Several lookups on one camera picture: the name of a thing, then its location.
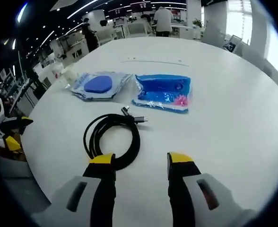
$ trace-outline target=potted plant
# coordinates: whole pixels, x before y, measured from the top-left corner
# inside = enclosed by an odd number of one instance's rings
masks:
[[[195,19],[193,22],[192,22],[193,25],[195,25],[196,27],[200,27],[202,28],[203,27],[203,23],[198,20],[198,19]]]

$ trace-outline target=blue sponge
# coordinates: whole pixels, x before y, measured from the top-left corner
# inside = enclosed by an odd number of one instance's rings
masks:
[[[98,76],[84,85],[86,92],[102,94],[109,91],[113,86],[112,78],[109,76]]]

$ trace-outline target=white round table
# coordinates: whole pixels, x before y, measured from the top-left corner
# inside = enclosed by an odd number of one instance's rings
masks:
[[[188,114],[131,105],[131,114],[149,121],[139,126],[138,157],[117,172],[113,226],[172,226],[166,160],[170,151],[191,156],[200,171],[229,188],[243,208],[261,210],[277,189],[278,87],[249,62],[196,41],[141,37],[111,41],[75,63],[73,70],[192,79]],[[88,165],[82,142],[86,126],[100,115],[121,114],[125,106],[83,102],[64,90],[65,85],[61,78],[49,88],[22,136],[30,168],[50,201]],[[126,88],[118,101],[128,104],[133,95]],[[102,138],[101,149],[120,156],[130,140],[129,131],[112,128]]]

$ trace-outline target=white table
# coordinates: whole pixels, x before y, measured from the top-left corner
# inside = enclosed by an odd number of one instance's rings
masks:
[[[196,41],[141,37],[111,41],[75,63],[73,70],[172,73],[192,79],[188,114],[131,106],[134,116],[149,121],[139,127],[138,157],[117,172],[113,226],[172,226],[166,176],[170,151],[190,155],[243,208],[261,210],[277,189],[278,87],[249,62]],[[86,126],[102,114],[121,113],[124,106],[82,102],[63,90],[65,85],[61,78],[50,87],[22,136],[30,168],[51,201],[57,189],[87,167],[82,143]],[[128,103],[131,96],[120,102]],[[115,128],[104,135],[101,149],[120,156],[130,140],[130,132]]]

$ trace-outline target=coiled cable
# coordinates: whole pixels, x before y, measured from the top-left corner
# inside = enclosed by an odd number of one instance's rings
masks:
[[[140,150],[140,135],[137,128],[137,124],[148,121],[148,118],[133,117],[129,115],[128,109],[129,109],[128,106],[121,109],[124,115],[110,113],[110,114],[105,114],[100,117],[97,117],[87,126],[83,135],[83,145],[90,159],[102,155],[102,151],[100,149],[100,139],[103,136],[103,134],[113,126],[123,126],[128,128],[131,131],[132,141],[130,144],[130,148],[126,151],[126,153],[121,157],[115,158],[113,160],[114,169],[115,170],[124,169],[135,160]],[[87,147],[87,142],[86,142],[87,132],[89,128],[100,119],[102,120],[94,128]]]

